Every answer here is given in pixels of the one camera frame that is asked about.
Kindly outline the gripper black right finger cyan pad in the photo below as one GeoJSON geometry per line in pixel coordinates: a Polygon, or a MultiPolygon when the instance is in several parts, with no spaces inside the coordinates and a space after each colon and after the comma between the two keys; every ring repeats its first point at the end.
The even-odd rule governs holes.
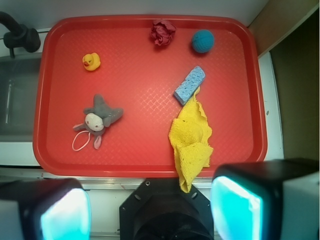
{"type": "Polygon", "coordinates": [[[317,240],[320,163],[306,158],[219,166],[210,192],[224,240],[317,240]]]}

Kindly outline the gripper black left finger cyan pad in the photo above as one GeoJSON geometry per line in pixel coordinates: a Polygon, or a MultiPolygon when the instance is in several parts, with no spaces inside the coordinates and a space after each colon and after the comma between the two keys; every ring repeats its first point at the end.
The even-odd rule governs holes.
{"type": "Polygon", "coordinates": [[[91,205],[74,178],[0,184],[2,240],[88,240],[91,205]]]}

